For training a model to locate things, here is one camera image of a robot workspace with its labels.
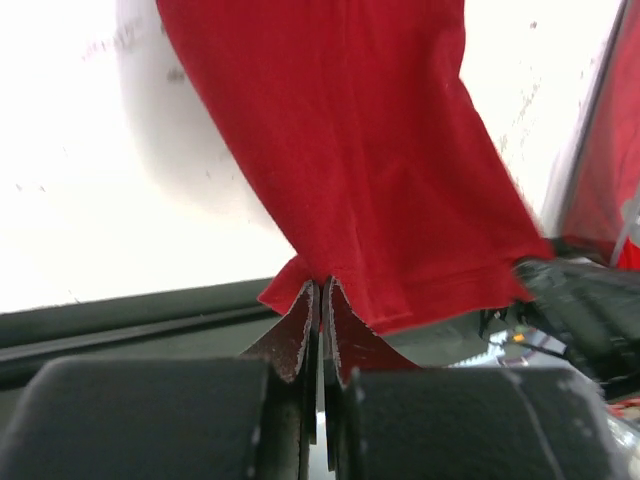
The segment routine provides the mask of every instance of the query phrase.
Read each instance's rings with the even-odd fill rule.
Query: black plastic part
[[[279,436],[274,382],[251,359],[50,363],[5,432],[0,478],[261,478],[260,449]]]
[[[569,370],[362,372],[339,480],[627,479],[597,394]]]
[[[271,316],[273,314],[265,313],[262,307],[251,307],[0,349],[0,389],[5,385],[26,385],[46,362],[59,357],[101,352],[238,322],[260,321]]]
[[[563,260],[527,260],[515,272],[535,297],[540,322],[530,322],[565,343],[608,399],[640,388],[640,272]]]
[[[48,363],[4,433],[0,478],[306,479],[319,302],[307,283],[238,359]]]
[[[168,320],[260,308],[269,279],[0,315],[0,349]]]

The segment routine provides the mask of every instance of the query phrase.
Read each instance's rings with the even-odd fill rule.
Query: red fabric
[[[299,256],[379,332],[524,294],[547,257],[458,74],[463,0],[159,0],[187,74]]]
[[[576,189],[562,225],[569,243],[591,247],[607,262],[624,224],[623,205],[640,183],[639,51],[640,2],[632,0],[587,131]]]
[[[631,243],[631,240],[627,240],[622,248],[618,268],[624,270],[640,270],[640,248]]]

